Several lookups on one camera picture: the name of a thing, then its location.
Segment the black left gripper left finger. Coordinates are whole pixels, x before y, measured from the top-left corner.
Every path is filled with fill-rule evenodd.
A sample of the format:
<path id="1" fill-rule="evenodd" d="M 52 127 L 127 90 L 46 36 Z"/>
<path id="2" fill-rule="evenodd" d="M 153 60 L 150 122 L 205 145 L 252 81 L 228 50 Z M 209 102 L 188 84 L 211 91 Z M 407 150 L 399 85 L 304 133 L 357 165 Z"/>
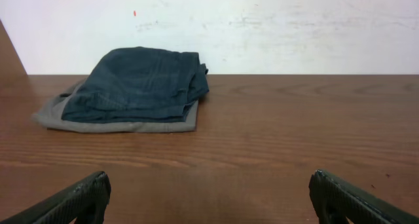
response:
<path id="1" fill-rule="evenodd" d="M 102 224 L 110 196 L 108 175 L 94 172 L 1 224 Z"/>

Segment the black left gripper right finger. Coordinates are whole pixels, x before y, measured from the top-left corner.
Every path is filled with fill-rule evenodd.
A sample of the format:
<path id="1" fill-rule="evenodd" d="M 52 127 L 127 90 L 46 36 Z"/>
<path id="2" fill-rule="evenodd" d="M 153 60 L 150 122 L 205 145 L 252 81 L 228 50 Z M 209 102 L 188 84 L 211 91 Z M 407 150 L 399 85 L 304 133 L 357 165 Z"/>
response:
<path id="1" fill-rule="evenodd" d="M 326 170 L 316 170 L 308 187 L 319 224 L 418 224 L 418 217 Z"/>

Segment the folded grey garment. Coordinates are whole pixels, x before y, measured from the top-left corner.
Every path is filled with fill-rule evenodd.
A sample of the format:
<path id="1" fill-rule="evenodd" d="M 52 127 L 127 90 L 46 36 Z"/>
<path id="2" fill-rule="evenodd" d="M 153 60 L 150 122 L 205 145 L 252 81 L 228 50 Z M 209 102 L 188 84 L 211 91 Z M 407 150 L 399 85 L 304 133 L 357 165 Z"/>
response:
<path id="1" fill-rule="evenodd" d="M 184 122 L 112 122 L 98 124 L 63 120 L 64 107 L 84 82 L 85 80 L 82 79 L 61 94 L 49 99 L 38 112 L 32 115 L 32 119 L 45 128 L 78 133 L 172 133 L 191 132 L 196 129 L 198 102 L 192 105 Z"/>

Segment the folded dark blue garment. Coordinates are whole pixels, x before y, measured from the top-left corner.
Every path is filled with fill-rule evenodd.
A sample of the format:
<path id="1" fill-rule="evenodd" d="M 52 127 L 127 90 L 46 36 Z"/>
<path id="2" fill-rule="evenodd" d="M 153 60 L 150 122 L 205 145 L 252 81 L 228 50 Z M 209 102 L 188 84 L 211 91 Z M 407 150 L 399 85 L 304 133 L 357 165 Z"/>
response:
<path id="1" fill-rule="evenodd" d="M 73 122 L 183 122 L 209 86 L 196 52 L 118 48 L 106 54 L 66 103 Z"/>

